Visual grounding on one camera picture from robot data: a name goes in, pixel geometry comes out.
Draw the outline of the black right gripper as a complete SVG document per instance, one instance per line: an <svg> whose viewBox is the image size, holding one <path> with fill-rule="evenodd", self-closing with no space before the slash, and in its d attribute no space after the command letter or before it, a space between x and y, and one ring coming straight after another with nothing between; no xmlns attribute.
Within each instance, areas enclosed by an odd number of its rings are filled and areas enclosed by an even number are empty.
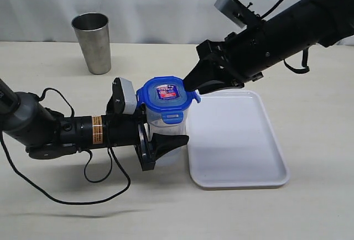
<svg viewBox="0 0 354 240"><path fill-rule="evenodd" d="M251 70L251 56L256 54L257 31L264 24L253 11L252 23L239 34L232 32L223 41L205 40L196 47L197 65L184 78L186 91L199 94L231 88L243 88L261 70Z"/></svg>

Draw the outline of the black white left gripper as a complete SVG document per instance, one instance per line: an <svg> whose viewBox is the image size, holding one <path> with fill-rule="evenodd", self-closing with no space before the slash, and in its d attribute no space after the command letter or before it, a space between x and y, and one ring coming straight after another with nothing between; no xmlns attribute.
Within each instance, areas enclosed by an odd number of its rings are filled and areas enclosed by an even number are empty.
<svg viewBox="0 0 354 240"><path fill-rule="evenodd" d="M187 145L188 135L158 133L153 133L150 144L144 127L144 112L138 107L138 100L133 114L123 114L123 108L123 92L117 77L112 82L112 96L106 106L107 142L113 147L134 146L143 171L153 170L156 160Z"/></svg>

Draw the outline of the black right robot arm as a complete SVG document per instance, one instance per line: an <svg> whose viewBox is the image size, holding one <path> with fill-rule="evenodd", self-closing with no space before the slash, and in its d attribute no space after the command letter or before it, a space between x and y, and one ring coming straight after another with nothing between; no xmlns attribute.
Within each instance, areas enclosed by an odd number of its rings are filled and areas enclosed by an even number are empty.
<svg viewBox="0 0 354 240"><path fill-rule="evenodd" d="M216 0L215 7L242 30L197 46L199 61L183 79L187 91L243 88L296 53L303 59L295 72L305 74L311 46L327 48L353 35L353 0L300 0L273 18L256 14L239 0Z"/></svg>

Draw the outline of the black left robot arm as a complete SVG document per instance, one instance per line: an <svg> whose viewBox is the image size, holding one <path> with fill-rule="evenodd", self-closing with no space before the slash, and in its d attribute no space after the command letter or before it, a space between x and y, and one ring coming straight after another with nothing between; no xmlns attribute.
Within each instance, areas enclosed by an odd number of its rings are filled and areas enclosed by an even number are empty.
<svg viewBox="0 0 354 240"><path fill-rule="evenodd" d="M170 151L187 145L187 135L149 137L145 109L137 104L133 85L117 77L106 113L99 116L66 117L45 108L41 96L14 92L1 82L1 131L22 143L32 159L48 160L86 150L133 146L142 170L153 170L155 162Z"/></svg>

